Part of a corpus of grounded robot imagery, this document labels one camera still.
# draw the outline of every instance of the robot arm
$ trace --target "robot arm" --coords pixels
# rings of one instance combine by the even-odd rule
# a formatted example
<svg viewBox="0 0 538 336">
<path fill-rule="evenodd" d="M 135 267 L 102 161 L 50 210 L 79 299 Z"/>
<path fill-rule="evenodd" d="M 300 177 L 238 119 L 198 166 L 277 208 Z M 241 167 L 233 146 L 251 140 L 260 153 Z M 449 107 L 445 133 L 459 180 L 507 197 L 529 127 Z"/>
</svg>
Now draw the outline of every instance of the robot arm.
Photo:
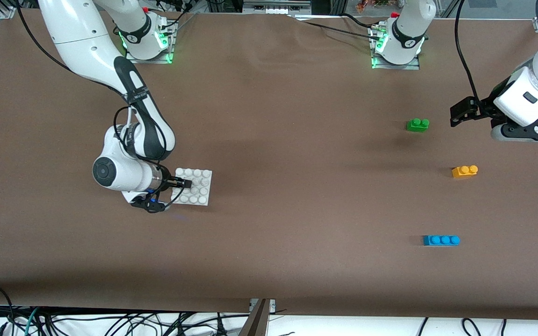
<svg viewBox="0 0 538 336">
<path fill-rule="evenodd" d="M 127 10 L 126 6 L 133 5 L 130 0 L 102 2 L 115 15 L 119 27 L 129 30 L 130 25 L 141 25 L 143 20 L 147 24 L 148 16 L 142 9 Z M 113 11 L 111 3 L 119 7 Z M 138 70 L 113 45 L 92 0 L 40 0 L 39 5 L 51 39 L 68 68 L 115 90 L 136 115 L 137 123 L 107 130 L 103 152 L 94 162 L 92 174 L 103 187 L 122 191 L 129 203 L 149 211 L 148 201 L 153 195 L 158 197 L 169 187 L 184 186 L 184 181 L 177 181 L 165 167 L 152 162 L 166 159 L 173 150 L 173 130 L 159 113 Z M 124 20 L 137 22 L 128 24 Z"/>
<path fill-rule="evenodd" d="M 451 126 L 491 117 L 491 136 L 505 141 L 538 141 L 538 52 L 514 70 L 481 102 L 467 97 L 451 109 Z"/>
<path fill-rule="evenodd" d="M 425 32 L 436 11 L 433 0 L 408 1 L 399 17 L 387 19 L 387 38 L 375 51 L 392 64 L 410 63 L 420 52 L 425 42 Z"/>
</svg>

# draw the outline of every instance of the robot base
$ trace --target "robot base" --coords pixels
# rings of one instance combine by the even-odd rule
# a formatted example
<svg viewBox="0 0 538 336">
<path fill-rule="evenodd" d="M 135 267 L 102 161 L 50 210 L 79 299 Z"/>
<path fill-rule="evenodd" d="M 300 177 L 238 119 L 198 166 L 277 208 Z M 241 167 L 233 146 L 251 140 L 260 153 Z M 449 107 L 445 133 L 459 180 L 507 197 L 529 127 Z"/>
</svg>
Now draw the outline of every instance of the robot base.
<svg viewBox="0 0 538 336">
<path fill-rule="evenodd" d="M 387 23 L 385 21 L 380 21 L 378 25 L 373 25 L 371 28 L 368 28 L 369 36 L 377 36 L 379 40 L 369 40 L 369 45 L 371 47 L 371 67 L 373 69 L 394 69 L 394 70 L 419 70 L 420 64 L 418 63 L 418 56 L 415 56 L 412 61 L 408 64 L 392 64 L 387 62 L 378 54 L 375 49 L 380 47 L 380 44 L 387 38 L 386 29 Z"/>
<path fill-rule="evenodd" d="M 132 63 L 149 63 L 149 64 L 172 64 L 173 63 L 173 51 L 176 47 L 176 36 L 178 30 L 178 23 L 174 23 L 171 27 L 166 28 L 164 34 L 167 36 L 160 38 L 162 43 L 167 43 L 167 49 L 163 50 L 159 55 L 148 60 L 137 59 L 132 56 L 130 52 L 126 52 L 126 59 L 130 60 Z"/>
</svg>

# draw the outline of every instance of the orange lego brick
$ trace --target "orange lego brick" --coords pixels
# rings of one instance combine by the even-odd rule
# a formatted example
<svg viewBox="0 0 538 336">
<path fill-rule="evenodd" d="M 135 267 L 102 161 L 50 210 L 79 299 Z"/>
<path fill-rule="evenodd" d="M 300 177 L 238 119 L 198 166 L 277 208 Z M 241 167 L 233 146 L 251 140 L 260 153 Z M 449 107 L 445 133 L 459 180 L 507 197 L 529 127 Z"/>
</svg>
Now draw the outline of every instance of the orange lego brick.
<svg viewBox="0 0 538 336">
<path fill-rule="evenodd" d="M 472 166 L 459 166 L 452 169 L 452 175 L 454 178 L 465 178 L 476 175 L 478 171 L 479 168 L 474 164 Z"/>
</svg>

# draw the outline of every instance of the cable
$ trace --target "cable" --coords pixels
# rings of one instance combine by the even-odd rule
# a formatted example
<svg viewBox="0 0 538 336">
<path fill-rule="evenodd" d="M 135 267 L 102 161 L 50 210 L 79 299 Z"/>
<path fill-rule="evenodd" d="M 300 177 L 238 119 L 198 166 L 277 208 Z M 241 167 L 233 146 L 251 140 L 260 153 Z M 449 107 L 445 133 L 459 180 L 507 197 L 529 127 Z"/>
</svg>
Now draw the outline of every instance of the cable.
<svg viewBox="0 0 538 336">
<path fill-rule="evenodd" d="M 425 329 L 425 324 L 427 324 L 428 319 L 429 319 L 428 317 L 425 317 L 425 319 L 423 320 L 423 323 L 421 323 L 417 336 L 421 336 L 423 334 L 423 329 Z"/>
<path fill-rule="evenodd" d="M 504 319 L 502 321 L 502 331 L 500 331 L 499 335 L 503 336 L 504 332 L 506 332 L 506 324 L 508 323 L 508 319 Z"/>
<path fill-rule="evenodd" d="M 11 319 L 11 334 L 12 335 L 15 335 L 15 318 L 14 318 L 14 308 L 11 304 L 11 300 L 9 299 L 9 296 L 7 295 L 6 291 L 4 291 L 1 287 L 0 287 L 0 293 L 3 294 L 3 296 L 6 298 L 6 301 L 7 301 L 7 304 L 9 306 L 9 319 Z"/>
<path fill-rule="evenodd" d="M 153 313 L 151 315 L 148 315 L 147 317 L 144 317 L 143 319 L 141 319 L 137 323 L 132 323 L 132 321 L 130 321 L 130 327 L 126 331 L 126 336 L 128 336 L 128 334 L 134 334 L 134 329 L 136 329 L 136 327 L 138 327 L 139 325 L 145 325 L 147 327 L 155 329 L 155 335 L 158 336 L 159 333 L 158 333 L 157 329 L 155 327 L 153 327 L 152 325 L 145 323 L 145 321 L 147 321 L 148 319 L 150 319 L 151 317 L 153 317 L 155 315 L 157 315 L 157 313 Z"/>
<path fill-rule="evenodd" d="M 166 25 L 166 26 L 161 26 L 161 29 L 165 29 L 165 28 L 168 28 L 168 27 L 171 27 L 173 25 L 176 24 L 176 22 L 180 21 L 180 19 L 182 18 L 182 16 L 184 16 L 185 13 L 187 13 L 188 10 L 187 9 L 184 9 L 184 11 L 182 13 L 180 13 L 180 15 L 178 15 L 177 19 L 175 19 L 173 22 L 171 22 L 169 25 Z"/>
<path fill-rule="evenodd" d="M 227 316 L 223 316 L 222 319 L 232 319 L 232 318 L 235 318 L 235 317 L 248 317 L 248 314 L 227 315 Z M 213 317 L 212 319 L 206 319 L 204 321 L 200 321 L 198 323 L 195 323 L 195 324 L 191 325 L 190 327 L 186 328 L 184 331 L 178 332 L 175 336 L 183 336 L 184 333 L 186 331 L 188 331 L 189 329 L 196 328 L 196 327 L 201 327 L 201 325 L 203 325 L 203 324 L 205 324 L 207 322 L 215 321 L 216 319 L 217 319 L 217 317 Z"/>
<path fill-rule="evenodd" d="M 35 43 L 36 47 L 39 48 L 47 57 L 49 57 L 52 61 L 57 63 L 58 66 L 61 66 L 62 68 L 68 70 L 69 72 L 72 72 L 66 64 L 63 64 L 62 62 L 58 61 L 55 57 L 51 56 L 50 53 L 48 53 L 45 48 L 41 47 L 41 44 L 36 40 L 36 37 L 32 34 L 32 31 L 30 31 L 30 28 L 28 28 L 28 24 L 26 23 L 26 20 L 24 19 L 24 14 L 22 14 L 22 6 L 20 6 L 19 0 L 15 0 L 15 8 L 18 10 L 18 15 L 20 16 L 20 20 L 22 21 L 22 25 L 24 26 L 24 29 L 28 33 L 28 36 L 30 36 L 32 42 Z"/>
<path fill-rule="evenodd" d="M 460 61 L 462 62 L 462 66 L 464 67 L 464 70 L 466 71 L 466 76 L 468 76 L 468 82 L 470 83 L 470 89 L 472 89 L 472 95 L 474 96 L 474 101 L 476 103 L 476 106 L 480 109 L 481 113 L 484 112 L 483 106 L 481 104 L 481 100 L 479 99 L 479 95 L 476 93 L 476 86 L 474 85 L 474 81 L 472 80 L 472 74 L 470 74 L 470 69 L 468 68 L 468 64 L 466 64 L 466 60 L 464 59 L 464 55 L 462 55 L 462 49 L 460 48 L 460 39 L 458 37 L 458 24 L 460 22 L 460 13 L 462 12 L 462 6 L 464 5 L 465 0 L 460 0 L 458 4 L 458 11 L 456 12 L 456 19 L 454 23 L 454 39 L 456 44 L 456 49 L 458 51 L 458 56 L 460 56 Z"/>
<path fill-rule="evenodd" d="M 377 36 L 369 36 L 369 35 L 359 34 L 359 33 L 355 33 L 355 32 L 348 32 L 348 30 L 343 30 L 343 29 L 339 29 L 339 28 L 323 26 L 323 25 L 320 25 L 318 23 L 313 23 L 313 22 L 308 22 L 308 21 L 305 21 L 305 23 L 308 23 L 308 25 L 311 25 L 311 26 L 317 26 L 317 27 L 321 27 L 321 28 L 335 30 L 336 32 L 341 32 L 341 33 L 345 33 L 345 34 L 350 34 L 350 35 L 360 36 L 360 37 L 363 37 L 363 38 L 368 38 L 370 40 L 379 40 L 379 38 Z"/>
<path fill-rule="evenodd" d="M 24 336 L 28 336 L 28 330 L 30 329 L 30 323 L 32 322 L 32 319 L 34 319 L 37 310 L 39 310 L 39 307 L 34 308 L 34 310 L 32 310 L 32 313 L 30 313 L 30 316 L 28 317 L 28 321 L 26 321 L 26 329 L 24 329 Z"/>
<path fill-rule="evenodd" d="M 479 328 L 476 327 L 476 324 L 471 319 L 468 319 L 466 317 L 462 319 L 462 330 L 464 330 L 464 333 L 468 336 L 473 336 L 472 334 L 470 334 L 470 332 L 468 332 L 468 330 L 466 330 L 466 321 L 470 322 L 470 324 L 472 324 L 472 327 L 474 327 L 474 329 L 476 330 L 476 334 L 478 336 L 481 336 L 481 332 Z"/>
<path fill-rule="evenodd" d="M 126 135 L 128 133 L 127 132 L 124 133 L 124 139 L 122 140 L 122 138 L 120 136 L 120 132 L 118 131 L 118 128 L 117 128 L 117 119 L 118 119 L 118 115 L 120 114 L 121 111 L 123 111 L 124 109 L 130 108 L 130 107 L 134 108 L 134 106 L 132 106 L 132 105 L 124 106 L 124 107 L 118 109 L 117 111 L 115 111 L 115 115 L 113 116 L 113 131 L 115 131 L 115 136 L 118 138 L 118 140 L 120 140 L 122 146 L 124 147 L 124 151 L 126 151 L 127 153 L 129 153 L 128 146 L 126 145 Z M 161 134 L 161 137 L 163 139 L 163 149 L 165 149 L 167 147 L 167 140 L 165 138 L 165 134 L 163 134 L 163 131 L 161 130 L 159 124 L 155 121 L 155 119 L 151 119 L 151 120 L 153 121 L 153 123 L 155 125 L 155 128 L 157 128 L 159 130 L 159 133 Z M 136 155 L 136 157 L 138 159 L 141 159 L 143 161 L 149 162 L 149 163 L 154 164 L 156 166 L 161 166 L 160 164 L 152 162 L 151 160 L 158 160 L 158 159 L 162 158 L 164 153 L 161 153 L 158 157 L 151 158 L 151 159 L 148 158 L 148 157 L 140 156 L 137 153 L 134 153 L 134 155 Z"/>
<path fill-rule="evenodd" d="M 180 192 L 173 198 L 173 200 L 171 200 L 171 202 L 169 202 L 166 206 L 166 208 L 170 205 L 173 204 L 173 202 L 175 202 L 177 200 L 178 197 L 180 197 L 180 195 L 182 194 L 182 192 L 184 191 L 184 187 L 182 187 L 182 189 L 180 189 Z"/>
<path fill-rule="evenodd" d="M 36 47 L 40 49 L 40 51 L 42 51 L 47 57 L 49 57 L 52 61 L 54 61 L 55 63 L 57 63 L 57 65 L 61 66 L 62 68 L 68 70 L 69 72 L 72 72 L 73 74 L 77 75 L 75 72 L 73 72 L 72 70 L 70 70 L 70 68 L 68 68 L 68 66 L 66 66 L 66 64 L 63 64 L 62 62 L 58 61 L 55 57 L 51 56 L 50 53 L 48 53 L 45 48 L 43 48 L 41 46 L 41 44 L 39 43 L 39 41 L 36 40 L 35 36 L 32 34 L 32 31 L 30 30 L 30 28 L 28 28 L 28 24 L 26 23 L 26 20 L 24 19 L 24 14 L 22 14 L 22 9 L 21 9 L 21 6 L 20 6 L 20 3 L 19 3 L 19 0 L 15 0 L 15 7 L 18 11 L 18 15 L 20 16 L 20 20 L 22 21 L 22 25 L 24 26 L 24 30 L 26 30 L 26 32 L 28 33 L 28 36 L 30 36 L 30 39 L 32 40 L 32 42 L 35 43 Z M 116 89 L 114 89 L 113 87 L 107 85 L 107 84 L 104 84 L 104 83 L 100 83 L 100 82 L 97 82 L 97 81 L 92 81 L 89 79 L 89 81 L 93 82 L 93 83 L 97 83 L 98 85 L 102 85 L 104 87 L 106 87 L 107 89 L 110 89 L 112 90 L 113 92 L 119 94 L 120 96 L 123 97 L 123 95 Z"/>
<path fill-rule="evenodd" d="M 379 21 L 377 21 L 375 23 L 371 23 L 370 25 L 367 25 L 366 23 L 362 23 L 362 22 L 358 21 L 356 19 L 356 17 L 353 17 L 352 15 L 350 15 L 348 13 L 341 13 L 340 16 L 348 17 L 348 18 L 352 19 L 352 21 L 354 21 L 354 23 L 356 23 L 357 25 L 359 25 L 361 27 L 365 27 L 365 28 L 370 28 L 372 25 L 376 25 L 377 23 L 379 23 Z"/>
</svg>

